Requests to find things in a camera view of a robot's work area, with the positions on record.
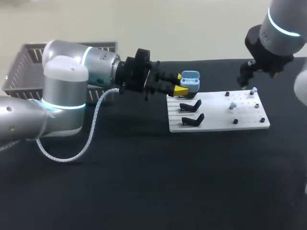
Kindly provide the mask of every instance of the white plastic board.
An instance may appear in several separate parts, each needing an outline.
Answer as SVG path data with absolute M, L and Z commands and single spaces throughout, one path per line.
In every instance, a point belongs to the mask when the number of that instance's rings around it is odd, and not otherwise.
M 226 92 L 199 92 L 195 98 L 167 97 L 167 110 L 169 130 L 172 133 L 178 132 L 207 132 L 207 131 L 228 131 L 245 129 L 269 128 L 270 123 L 265 114 L 264 108 L 258 93 L 250 95 L 249 90 Z M 197 112 L 180 111 L 179 104 L 185 103 L 194 105 L 201 99 L 201 106 Z M 231 102 L 237 103 L 233 110 L 229 109 Z M 181 118 L 188 117 L 197 119 L 204 113 L 204 120 L 199 127 L 182 125 Z M 238 119 L 238 124 L 234 124 L 234 119 Z

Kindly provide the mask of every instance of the robot end effector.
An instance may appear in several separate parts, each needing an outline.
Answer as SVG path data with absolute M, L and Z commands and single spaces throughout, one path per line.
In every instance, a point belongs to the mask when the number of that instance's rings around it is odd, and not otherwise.
M 293 54 L 306 43 L 306 7 L 304 0 L 273 0 L 263 24 L 248 31 L 245 45 L 254 59 L 240 68 L 237 81 L 242 88 L 255 71 L 274 77 L 294 59 Z

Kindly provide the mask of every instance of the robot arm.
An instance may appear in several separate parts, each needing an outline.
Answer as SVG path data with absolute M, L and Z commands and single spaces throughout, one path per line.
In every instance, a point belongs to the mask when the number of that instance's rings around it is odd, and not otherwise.
M 188 96 L 175 75 L 160 72 L 160 62 L 150 61 L 150 52 L 139 49 L 135 58 L 121 61 L 105 50 L 60 40 L 44 49 L 44 87 L 41 101 L 0 97 L 0 140 L 71 136 L 83 125 L 87 85 L 170 96 Z
M 253 73 L 262 70 L 274 77 L 294 59 L 307 41 L 307 2 L 305 0 L 273 0 L 262 25 L 252 27 L 245 44 L 253 60 L 240 69 L 239 85 L 244 88 Z M 295 93 L 307 105 L 306 67 L 297 76 Z

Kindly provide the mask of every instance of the black table surface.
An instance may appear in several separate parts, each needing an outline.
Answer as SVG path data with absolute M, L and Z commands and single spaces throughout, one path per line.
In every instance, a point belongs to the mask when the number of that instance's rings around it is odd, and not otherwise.
M 164 62 L 166 71 L 201 73 L 201 92 L 239 90 L 246 60 Z M 307 107 L 293 84 L 304 59 L 277 79 L 257 73 L 271 127 L 266 130 L 169 132 L 166 99 L 126 92 L 104 106 L 86 156 L 49 161 L 35 142 L 0 153 L 0 229 L 278 229 L 307 228 Z M 82 131 L 46 138 L 46 149 L 70 157 Z

